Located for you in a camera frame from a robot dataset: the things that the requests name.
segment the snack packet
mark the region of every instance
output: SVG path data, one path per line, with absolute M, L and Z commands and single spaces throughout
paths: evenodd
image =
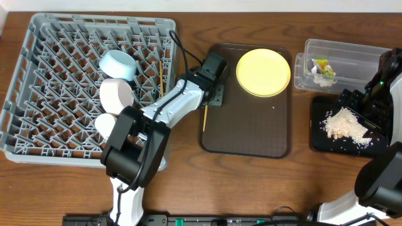
M 335 76 L 334 70 L 331 68 L 329 65 L 329 62 L 327 59 L 312 59 L 314 65 L 318 68 L 318 70 L 321 72 L 323 75 L 331 75 Z

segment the wooden surface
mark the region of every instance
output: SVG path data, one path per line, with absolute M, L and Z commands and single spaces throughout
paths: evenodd
M 174 19 L 185 48 L 200 58 L 218 42 L 282 46 L 293 62 L 309 38 L 402 46 L 402 14 L 109 14 Z M 32 15 L 8 14 L 0 40 L 1 105 Z M 145 209 L 186 215 L 268 215 L 288 205 L 306 213 L 317 202 L 330 202 L 352 190 L 368 159 L 310 150 L 308 116 L 316 95 L 294 88 L 293 150 L 282 160 L 207 153 L 197 143 L 200 112 L 187 115 L 173 129 L 168 168 L 145 189 Z M 112 186 L 103 169 L 17 164 L 0 154 L 0 225 L 60 225 L 66 214 L 98 214 L 111 207 Z M 402 225 L 402 220 L 389 223 Z

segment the clear plastic container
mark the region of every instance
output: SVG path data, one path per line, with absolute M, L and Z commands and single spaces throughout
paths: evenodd
M 344 89 L 364 92 L 364 86 L 378 70 L 380 56 L 389 50 L 337 41 L 307 40 L 305 52 L 296 56 L 295 87 L 331 94 L 340 94 Z M 336 75 L 312 73 L 312 58 L 327 59 Z

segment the brown tray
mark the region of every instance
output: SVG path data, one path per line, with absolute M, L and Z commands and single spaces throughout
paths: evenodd
M 293 79 L 280 94 L 264 98 L 246 92 L 236 78 L 240 58 L 258 48 L 276 51 L 291 68 L 290 53 L 277 46 L 217 44 L 210 49 L 225 58 L 228 67 L 219 81 L 224 84 L 222 106 L 208 106 L 204 132 L 200 126 L 200 145 L 204 150 L 265 158 L 284 158 L 290 153 Z

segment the green connector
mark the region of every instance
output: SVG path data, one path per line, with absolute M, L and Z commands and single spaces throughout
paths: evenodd
M 184 226 L 184 220 L 183 219 L 176 219 L 176 226 Z

